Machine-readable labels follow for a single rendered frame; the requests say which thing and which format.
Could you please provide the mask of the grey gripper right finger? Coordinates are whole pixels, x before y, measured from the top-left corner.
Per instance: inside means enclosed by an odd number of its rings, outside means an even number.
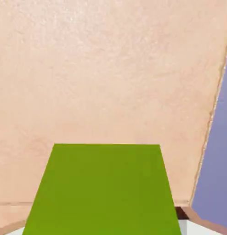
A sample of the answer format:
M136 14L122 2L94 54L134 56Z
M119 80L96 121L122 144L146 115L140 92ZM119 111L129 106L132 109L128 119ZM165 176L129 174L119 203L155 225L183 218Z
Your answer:
M201 219L191 207L175 207L182 235L225 235L221 225Z

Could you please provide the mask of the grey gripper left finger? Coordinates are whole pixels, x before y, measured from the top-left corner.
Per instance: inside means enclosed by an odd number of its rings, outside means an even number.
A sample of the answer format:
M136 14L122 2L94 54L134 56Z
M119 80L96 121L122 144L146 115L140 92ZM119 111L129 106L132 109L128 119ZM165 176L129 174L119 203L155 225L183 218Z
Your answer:
M24 227L21 228L10 228L9 231L6 231L3 235L22 235Z

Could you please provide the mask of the small green cube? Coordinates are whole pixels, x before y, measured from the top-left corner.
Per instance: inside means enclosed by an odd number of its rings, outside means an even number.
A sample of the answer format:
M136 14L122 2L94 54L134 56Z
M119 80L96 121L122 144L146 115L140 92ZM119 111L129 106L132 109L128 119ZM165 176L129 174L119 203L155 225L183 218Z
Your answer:
M23 235L182 235L160 146L55 144Z

